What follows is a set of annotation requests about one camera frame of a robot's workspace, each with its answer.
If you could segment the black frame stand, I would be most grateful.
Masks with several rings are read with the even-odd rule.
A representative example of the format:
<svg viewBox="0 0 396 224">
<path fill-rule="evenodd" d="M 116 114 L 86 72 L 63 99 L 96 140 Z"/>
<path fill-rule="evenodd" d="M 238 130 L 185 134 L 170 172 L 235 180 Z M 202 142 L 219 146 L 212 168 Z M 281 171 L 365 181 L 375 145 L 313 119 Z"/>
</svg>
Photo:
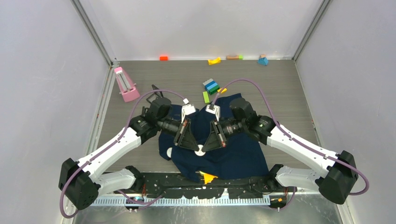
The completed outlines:
<svg viewBox="0 0 396 224">
<path fill-rule="evenodd" d="M 146 98 L 146 101 L 151 104 L 154 100 L 158 99 L 158 98 L 163 98 L 163 92 L 162 91 L 155 91 L 153 92 L 150 96 L 148 96 Z"/>
</svg>

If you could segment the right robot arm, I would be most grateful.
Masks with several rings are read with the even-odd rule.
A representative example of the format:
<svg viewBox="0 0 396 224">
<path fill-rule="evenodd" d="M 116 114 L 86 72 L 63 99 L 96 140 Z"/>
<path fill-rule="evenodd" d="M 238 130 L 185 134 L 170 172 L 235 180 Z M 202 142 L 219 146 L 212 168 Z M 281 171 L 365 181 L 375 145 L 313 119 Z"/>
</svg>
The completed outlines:
<svg viewBox="0 0 396 224">
<path fill-rule="evenodd" d="M 283 187 L 297 187 L 318 191 L 324 198 L 344 204 L 352 195 L 358 180 L 354 156 L 342 151 L 340 154 L 319 147 L 294 134 L 273 118 L 258 115 L 244 98 L 231 101 L 232 118 L 221 118 L 220 107 L 208 104 L 205 111 L 215 115 L 211 132 L 202 147 L 202 153 L 225 148 L 230 137 L 245 133 L 251 139 L 279 149 L 308 166 L 307 169 L 275 165 L 266 179 L 271 191 Z"/>
</svg>

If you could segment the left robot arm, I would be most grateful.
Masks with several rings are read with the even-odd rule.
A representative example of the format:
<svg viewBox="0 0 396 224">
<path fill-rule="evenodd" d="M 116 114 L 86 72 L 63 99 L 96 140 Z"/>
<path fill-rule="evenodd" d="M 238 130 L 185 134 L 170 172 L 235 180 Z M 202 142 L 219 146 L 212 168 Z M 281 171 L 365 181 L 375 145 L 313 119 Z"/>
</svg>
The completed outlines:
<svg viewBox="0 0 396 224">
<path fill-rule="evenodd" d="M 118 172 L 105 171 L 118 159 L 131 150 L 138 148 L 158 132 L 175 137 L 176 145 L 198 150 L 198 145 L 190 133 L 188 115 L 196 112 L 194 105 L 184 99 L 181 119 L 170 116 L 171 101 L 157 98 L 149 108 L 143 108 L 141 115 L 133 117 L 126 127 L 106 144 L 80 158 L 69 158 L 63 162 L 59 188 L 77 210 L 89 207 L 99 196 L 121 189 L 138 193 L 144 185 L 144 177 L 134 166 L 127 166 Z"/>
</svg>

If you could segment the navy blue t-shirt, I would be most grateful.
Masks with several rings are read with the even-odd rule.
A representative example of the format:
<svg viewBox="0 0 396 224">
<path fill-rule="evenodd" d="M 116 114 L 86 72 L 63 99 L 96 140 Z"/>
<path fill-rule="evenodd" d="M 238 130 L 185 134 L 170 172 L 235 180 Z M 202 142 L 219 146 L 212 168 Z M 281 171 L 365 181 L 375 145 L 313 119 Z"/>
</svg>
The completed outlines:
<svg viewBox="0 0 396 224">
<path fill-rule="evenodd" d="M 233 118 L 229 104 L 241 98 L 241 93 L 217 99 L 215 105 L 220 107 L 221 118 Z M 205 111 L 205 106 L 187 116 L 191 120 L 191 131 L 197 143 L 204 145 L 210 134 L 210 121 L 215 115 Z M 227 141 L 225 148 L 215 149 L 198 156 L 192 150 L 174 145 L 172 135 L 161 132 L 158 139 L 159 154 L 166 160 L 172 160 L 181 174 L 191 181 L 199 182 L 196 171 L 217 176 L 221 179 L 249 178 L 265 176 L 269 169 L 258 141 L 247 134 L 240 133 Z M 168 149 L 172 148 L 170 157 Z"/>
</svg>

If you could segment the white round brooch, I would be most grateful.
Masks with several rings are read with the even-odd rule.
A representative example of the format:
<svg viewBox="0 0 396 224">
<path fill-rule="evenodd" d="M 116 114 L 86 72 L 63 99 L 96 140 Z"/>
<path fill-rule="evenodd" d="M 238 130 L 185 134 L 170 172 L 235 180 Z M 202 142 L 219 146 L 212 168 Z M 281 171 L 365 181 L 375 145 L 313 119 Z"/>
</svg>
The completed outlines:
<svg viewBox="0 0 396 224">
<path fill-rule="evenodd" d="M 172 148 L 171 148 L 171 147 L 169 147 L 169 148 L 167 149 L 166 155 L 167 155 L 167 157 L 168 157 L 169 159 L 171 159 L 171 155 L 172 155 Z"/>
<path fill-rule="evenodd" d="M 194 153 L 197 155 L 197 156 L 204 156 L 205 155 L 205 152 L 203 152 L 202 151 L 202 149 L 203 149 L 203 145 L 198 145 L 198 151 L 195 151 Z"/>
</svg>

